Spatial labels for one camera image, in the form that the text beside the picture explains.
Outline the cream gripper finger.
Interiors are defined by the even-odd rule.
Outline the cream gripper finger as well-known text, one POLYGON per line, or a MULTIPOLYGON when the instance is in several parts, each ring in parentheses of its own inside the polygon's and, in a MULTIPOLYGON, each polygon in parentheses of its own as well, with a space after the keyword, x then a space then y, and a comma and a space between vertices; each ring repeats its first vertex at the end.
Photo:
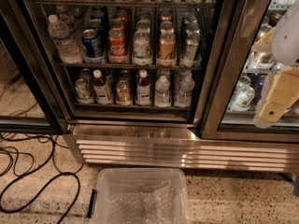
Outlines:
POLYGON ((276 28, 272 28, 269 32, 267 32, 264 36, 262 36, 258 41, 254 42, 251 46, 251 50, 253 52, 271 52, 271 42, 273 39, 274 32, 276 28))

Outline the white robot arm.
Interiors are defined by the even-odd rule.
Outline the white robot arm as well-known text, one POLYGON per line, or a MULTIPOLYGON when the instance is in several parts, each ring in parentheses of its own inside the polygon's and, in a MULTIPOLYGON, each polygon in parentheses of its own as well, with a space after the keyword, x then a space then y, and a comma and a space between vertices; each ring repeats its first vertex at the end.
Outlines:
POLYGON ((273 58, 286 68, 270 74, 264 81, 262 98, 253 123, 266 129, 277 123, 285 110, 299 99, 299 2, 296 1, 277 26, 255 42, 256 52, 272 52, 273 58))

